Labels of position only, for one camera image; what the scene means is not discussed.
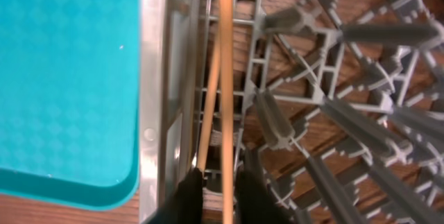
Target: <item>gray plastic grid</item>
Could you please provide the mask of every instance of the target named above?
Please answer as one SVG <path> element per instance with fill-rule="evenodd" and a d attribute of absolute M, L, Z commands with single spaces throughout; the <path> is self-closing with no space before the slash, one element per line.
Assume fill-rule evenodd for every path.
<path fill-rule="evenodd" d="M 298 2 L 298 5 L 303 5 L 307 1 L 309 0 L 301 0 Z M 329 15 L 335 26 L 343 29 L 344 25 L 334 10 L 337 0 L 318 1 L 322 5 L 327 15 Z M 392 10 L 402 23 L 411 23 L 413 19 L 422 12 L 427 14 L 427 9 L 422 4 L 422 0 L 387 1 L 387 4 L 384 4 L 383 6 L 364 14 L 364 16 L 358 19 L 357 22 L 364 24 L 370 21 L 375 15 L 387 13 L 389 10 Z M 341 33 L 341 31 L 335 29 L 313 27 L 311 23 L 312 20 L 310 19 L 311 16 L 303 11 L 300 11 L 298 8 L 290 8 L 287 11 L 282 11 L 281 14 L 278 13 L 277 15 L 274 14 L 266 16 L 260 8 L 260 0 L 256 0 L 256 2 L 256 13 L 254 20 L 234 19 L 235 24 L 246 24 L 253 27 L 253 37 L 250 44 L 250 58 L 247 68 L 244 92 L 234 92 L 236 96 L 242 96 L 244 98 L 242 114 L 239 116 L 241 126 L 239 128 L 240 135 L 238 135 L 237 149 L 235 154 L 235 170 L 240 165 L 240 163 L 237 162 L 239 159 L 240 149 L 245 148 L 243 145 L 241 145 L 245 113 L 246 110 L 251 106 L 254 97 L 261 98 L 264 93 L 269 93 L 269 90 L 273 91 L 273 89 L 282 83 L 307 77 L 307 80 L 314 88 L 313 91 L 317 92 L 312 94 L 315 96 L 311 98 L 302 98 L 274 94 L 274 99 L 317 104 L 320 105 L 320 107 L 311 111 L 305 117 L 293 122 L 292 126 L 296 134 L 294 137 L 290 138 L 290 140 L 288 140 L 289 138 L 287 135 L 287 137 L 284 139 L 277 138 L 277 141 L 268 141 L 264 146 L 257 148 L 253 155 L 253 157 L 256 159 L 248 159 L 248 166 L 246 164 L 247 162 L 244 164 L 247 166 L 245 169 L 248 169 L 248 167 L 254 167 L 256 174 L 260 173 L 259 171 L 262 171 L 263 175 L 258 176 L 261 178 L 265 176 L 266 183 L 268 184 L 271 193 L 276 197 L 277 202 L 284 207 L 294 209 L 294 218 L 304 221 L 305 223 L 310 222 L 309 216 L 307 218 L 307 212 L 315 208 L 317 205 L 320 205 L 321 199 L 322 201 L 326 202 L 327 206 L 330 208 L 330 210 L 332 210 L 334 218 L 341 223 L 363 223 L 363 217 L 371 218 L 375 215 L 375 213 L 380 211 L 383 211 L 384 213 L 391 215 L 393 218 L 398 220 L 410 220 L 416 221 L 417 223 L 440 223 L 440 217 L 438 217 L 436 212 L 428 208 L 428 205 L 431 205 L 437 192 L 442 190 L 443 186 L 442 182 L 444 179 L 442 177 L 442 156 L 441 152 L 437 152 L 436 147 L 439 147 L 441 143 L 439 143 L 440 140 L 429 137 L 428 135 L 425 135 L 425 133 L 430 131 L 430 128 L 433 128 L 434 125 L 441 124 L 436 122 L 437 119 L 444 119 L 442 115 L 442 111 L 444 109 L 441 107 L 443 106 L 441 104 L 441 83 L 443 81 L 443 73 L 442 69 L 436 64 L 433 56 L 428 51 L 428 49 L 434 48 L 436 45 L 442 42 L 442 26 L 436 24 L 436 22 L 433 20 L 430 21 L 431 23 L 428 24 L 428 26 L 422 28 L 418 28 L 418 25 L 415 24 L 400 24 L 399 26 L 396 26 L 400 27 L 398 29 L 401 31 L 406 29 L 408 30 L 408 28 L 410 28 L 413 32 L 424 30 L 426 36 L 423 39 L 405 39 L 402 36 L 398 36 L 400 37 L 399 40 L 401 40 L 399 44 L 410 45 L 411 48 L 404 46 L 391 46 L 395 48 L 387 48 L 387 50 L 383 52 L 383 56 L 379 62 L 373 62 L 369 58 L 364 57 L 356 44 L 352 42 L 346 43 L 361 64 L 362 69 L 367 71 L 367 74 L 358 83 L 335 93 L 334 88 L 341 66 L 344 48 L 344 44 L 340 42 L 341 39 L 339 37 L 344 37 L 345 40 L 364 40 L 384 43 L 384 40 L 380 38 L 378 39 L 377 36 L 384 33 L 386 28 L 385 30 L 384 28 L 379 28 L 378 30 L 380 32 L 373 35 L 374 37 L 372 39 L 367 39 L 368 35 L 366 34 L 361 34 L 358 36 L 358 38 L 355 38 L 356 36 L 350 37 L 349 35 L 338 34 Z M 303 69 L 297 68 L 292 76 L 281 78 L 266 86 L 265 79 L 270 56 L 270 45 L 273 40 L 272 34 L 280 33 L 280 28 L 282 29 L 283 27 L 282 16 L 288 16 L 289 12 L 292 15 L 299 15 L 298 20 L 294 18 L 290 19 L 293 20 L 290 22 L 290 24 L 293 24 L 291 27 L 291 33 L 306 33 L 308 29 L 308 31 L 311 33 L 324 35 L 325 44 L 319 49 L 319 52 L 316 52 L 312 57 L 303 58 L 297 53 L 296 50 L 291 48 L 282 35 L 277 34 L 279 41 L 281 41 L 283 47 L 289 51 L 291 58 L 294 58 L 296 62 L 300 63 Z M 207 15 L 207 18 L 209 20 L 217 20 L 216 17 L 209 15 Z M 266 52 L 264 59 L 257 59 L 255 57 L 255 45 L 257 39 L 262 34 L 262 28 L 264 26 L 264 32 L 269 33 L 267 37 Z M 349 27 L 356 27 L 353 30 L 359 30 L 359 32 L 361 32 L 362 29 L 369 29 L 367 26 Z M 334 56 L 334 60 L 336 61 L 334 66 L 325 66 L 325 57 L 328 52 L 330 52 L 330 55 Z M 425 59 L 438 82 L 425 92 L 419 93 L 408 101 L 404 101 L 409 81 L 411 80 L 414 67 L 419 57 Z M 255 64 L 261 64 L 263 67 L 262 77 L 259 82 L 259 88 L 256 89 L 256 93 L 254 93 L 255 86 L 250 80 L 253 65 Z M 318 86 L 324 74 L 325 78 L 330 82 L 330 88 L 326 89 L 327 93 L 325 96 L 327 98 L 325 98 L 323 91 Z M 354 103 L 348 105 L 348 103 L 345 103 L 339 99 L 343 98 L 346 94 L 349 94 L 354 89 L 370 90 L 372 94 L 371 97 L 376 103 Z M 432 108 L 435 111 L 422 114 L 424 120 L 423 123 L 432 123 L 431 127 L 427 124 L 420 125 L 418 122 L 412 123 L 409 121 L 411 119 L 405 116 L 405 114 L 409 114 L 410 111 L 410 109 L 406 107 L 412 106 L 424 97 L 431 97 L 436 102 Z M 275 102 L 273 101 L 273 98 L 268 98 L 268 104 L 272 105 L 271 108 L 275 108 Z M 308 121 L 316 116 L 321 110 L 325 113 L 328 111 L 328 109 L 336 109 L 336 111 L 333 111 L 331 114 L 327 113 L 327 115 L 332 117 L 333 120 L 346 131 L 348 130 L 351 137 L 340 141 L 334 148 L 326 150 L 320 157 L 310 157 L 309 153 L 302 146 L 300 146 L 298 140 L 306 133 L 309 123 Z M 371 122 L 371 120 L 366 119 L 364 116 L 359 116 L 359 113 L 357 113 L 356 110 L 386 114 L 378 119 L 377 122 L 379 124 L 384 123 L 385 120 L 387 120 L 387 117 L 390 120 L 398 120 L 398 122 L 400 122 L 400 124 L 398 124 L 398 128 L 407 133 L 409 141 L 399 139 L 399 137 L 396 137 L 396 135 L 389 132 L 387 129 L 382 128 L 379 125 L 375 125 L 373 122 Z M 259 117 L 262 115 L 262 117 L 265 118 L 263 123 L 269 124 L 271 119 L 268 116 L 271 115 L 271 113 L 260 112 L 261 110 L 259 110 Z M 282 114 L 279 113 L 278 109 L 274 110 L 274 113 L 272 114 L 274 114 L 274 117 L 272 118 L 277 117 L 279 121 L 284 119 Z M 351 119 L 351 121 L 344 122 L 344 119 Z M 360 119 L 358 122 L 362 121 L 362 124 L 359 124 L 361 126 L 360 128 L 362 129 L 361 132 L 364 133 L 364 137 L 356 138 L 356 133 L 353 134 L 353 132 L 356 132 L 353 131 L 353 128 L 357 126 L 355 123 L 357 119 Z M 368 126 L 372 126 L 376 132 L 372 132 L 372 130 L 367 128 Z M 288 133 L 286 130 L 278 130 L 278 128 L 273 129 L 273 127 L 271 127 L 269 135 L 271 138 L 281 137 L 283 136 L 283 132 Z M 376 137 L 366 140 L 371 135 L 376 135 Z M 380 143 L 381 148 L 376 147 L 378 142 Z M 304 168 L 298 169 L 297 171 L 284 175 L 275 180 L 264 169 L 260 169 L 262 166 L 260 164 L 259 154 L 265 148 L 288 148 L 288 145 L 296 146 L 303 154 L 305 154 L 308 161 L 307 165 Z M 367 161 L 367 164 L 356 164 L 335 178 L 333 175 L 331 175 L 322 161 L 322 159 L 326 158 L 328 155 L 331 155 L 333 152 L 338 152 L 339 154 L 347 155 L 348 157 L 362 156 L 364 160 Z M 404 163 L 417 162 L 419 165 L 427 168 L 426 171 L 429 171 L 430 176 L 423 182 L 420 182 L 415 190 L 412 191 L 408 189 L 403 182 L 397 179 L 388 169 L 386 169 L 386 166 L 389 166 L 397 160 L 401 160 Z M 313 179 L 319 179 L 315 180 L 317 190 L 313 190 L 312 193 L 309 193 L 308 195 L 305 194 L 305 198 L 297 198 L 292 200 L 290 199 L 290 195 L 294 190 L 295 178 L 305 169 L 308 169 Z M 370 176 L 383 189 L 383 191 L 387 193 L 388 198 L 361 213 L 357 213 L 356 209 L 353 207 L 353 205 L 357 202 L 355 185 L 365 180 L 367 176 Z M 325 177 L 328 177 L 329 182 L 334 185 L 333 190 L 331 188 L 332 186 L 325 184 Z M 427 192 L 428 197 L 426 197 L 426 202 L 423 202 L 422 199 L 415 193 L 425 192 Z M 335 203 L 338 199 L 340 199 L 341 206 L 338 206 L 338 203 Z"/>

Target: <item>orange wooden stick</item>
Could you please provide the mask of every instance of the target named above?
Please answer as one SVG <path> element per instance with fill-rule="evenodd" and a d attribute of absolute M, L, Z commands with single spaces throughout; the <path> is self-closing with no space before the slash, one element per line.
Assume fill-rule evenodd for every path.
<path fill-rule="evenodd" d="M 221 45 L 219 31 L 216 34 L 213 48 L 213 58 L 210 67 L 210 77 L 208 78 L 208 90 L 205 97 L 205 109 L 203 111 L 202 130 L 200 132 L 199 153 L 197 167 L 205 171 L 207 164 L 208 146 L 210 144 L 211 126 L 213 122 L 214 103 L 216 102 L 217 83 L 219 81 L 219 72 L 221 70 Z"/>
<path fill-rule="evenodd" d="M 219 0 L 223 224 L 233 223 L 233 0 Z"/>

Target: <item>turquoise plastic tray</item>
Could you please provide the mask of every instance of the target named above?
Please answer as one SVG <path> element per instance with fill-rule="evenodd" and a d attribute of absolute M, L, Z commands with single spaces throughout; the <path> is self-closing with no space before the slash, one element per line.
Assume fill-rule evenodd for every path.
<path fill-rule="evenodd" d="M 0 0 L 0 193 L 103 210 L 139 181 L 139 0 Z"/>

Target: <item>brown wooden surface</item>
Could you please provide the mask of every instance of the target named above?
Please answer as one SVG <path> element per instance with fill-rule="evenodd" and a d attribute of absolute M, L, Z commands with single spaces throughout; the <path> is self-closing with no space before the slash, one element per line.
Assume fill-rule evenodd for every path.
<path fill-rule="evenodd" d="M 295 3 L 296 0 L 262 0 L 263 8 L 266 12 L 275 12 L 279 9 L 286 8 Z M 378 5 L 382 0 L 339 0 L 338 11 L 342 20 L 347 23 L 351 22 L 360 16 L 367 9 L 372 6 Z M 444 3 L 442 0 L 424 0 L 426 6 L 437 17 L 443 16 Z M 242 18 L 249 18 L 251 12 L 251 5 L 247 1 L 243 1 L 237 7 L 237 16 Z M 385 17 L 378 17 L 376 22 L 393 21 L 394 17 L 388 15 Z M 320 17 L 318 24 L 324 26 L 330 26 L 331 23 L 325 15 Z M 235 26 L 234 28 L 234 89 L 243 89 L 241 84 L 245 77 L 245 70 L 248 58 L 248 45 L 251 30 L 246 27 Z M 305 54 L 313 48 L 313 42 L 309 40 L 301 40 L 292 38 L 290 41 L 301 54 Z M 380 48 L 378 46 L 364 46 L 362 45 L 363 52 L 373 59 L 378 59 Z M 438 61 L 443 64 L 444 58 L 439 58 Z M 288 71 L 292 64 L 286 57 L 284 51 L 282 51 L 278 45 L 275 45 L 272 50 L 272 57 L 270 63 L 270 70 L 268 73 L 268 80 L 273 80 L 283 72 Z M 356 60 L 346 50 L 345 59 L 341 68 L 339 76 L 339 87 L 347 85 L 352 79 L 360 76 L 360 68 Z M 420 61 L 416 74 L 413 77 L 407 98 L 413 94 L 419 92 L 424 86 L 428 86 L 433 83 L 426 66 Z M 293 92 L 303 94 L 307 84 L 294 83 L 292 85 L 285 85 L 280 90 L 283 92 Z M 347 96 L 347 100 L 364 102 L 368 92 L 356 92 Z M 307 111 L 313 106 L 302 105 L 298 103 L 285 103 L 279 102 L 283 112 L 291 119 L 300 117 L 307 113 Z M 420 102 L 417 107 L 429 108 L 429 101 Z M 308 133 L 303 137 L 303 146 L 311 153 L 317 154 L 328 146 L 334 144 L 338 140 L 345 137 L 345 133 L 338 128 L 334 123 L 327 119 L 322 114 L 318 115 L 310 121 Z M 253 147 L 261 144 L 262 132 L 259 124 L 256 120 L 255 109 L 252 108 L 248 111 L 246 119 L 246 128 L 244 133 L 244 142 L 247 146 Z M 269 151 L 265 150 L 263 153 L 264 166 L 269 170 L 273 176 L 279 177 L 292 169 L 302 166 L 305 159 L 296 150 L 287 151 Z M 349 160 L 344 157 L 334 155 L 327 159 L 327 165 L 334 173 L 339 173 L 342 170 L 353 165 L 356 160 Z M 401 164 L 395 164 L 391 167 L 392 171 L 402 178 L 406 183 L 413 184 L 416 176 L 418 175 L 418 167 L 415 165 L 403 166 Z M 314 186 L 311 178 L 305 173 L 297 178 L 296 188 L 292 197 L 298 197 L 308 192 Z M 381 192 L 378 187 L 370 180 L 366 180 L 359 186 L 360 200 L 357 204 L 359 209 L 363 209 L 369 206 L 373 202 L 383 199 L 385 194 Z M 89 212 L 85 210 L 73 209 L 69 207 L 62 207 L 52 205 L 48 203 L 39 203 L 33 200 L 24 200 L 20 198 L 14 198 L 10 196 L 0 196 L 0 224 L 53 224 L 53 223 L 137 223 L 138 219 L 138 195 L 130 200 L 123 207 L 114 209 L 108 212 Z M 435 207 L 444 207 L 444 198 L 438 197 L 435 203 Z M 219 220 L 221 215 L 218 212 L 205 211 L 204 216 L 208 219 Z M 330 213 L 324 209 L 318 207 L 311 212 L 312 218 L 315 223 L 333 223 Z M 385 216 L 380 214 L 376 216 L 371 223 L 392 223 L 393 220 L 386 220 Z"/>

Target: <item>blue tray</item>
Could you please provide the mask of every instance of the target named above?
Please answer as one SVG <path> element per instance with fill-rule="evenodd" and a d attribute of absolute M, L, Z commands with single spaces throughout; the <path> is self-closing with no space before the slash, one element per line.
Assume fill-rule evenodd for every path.
<path fill-rule="evenodd" d="M 139 0 L 0 0 L 0 193 L 103 210 L 139 181 Z"/>

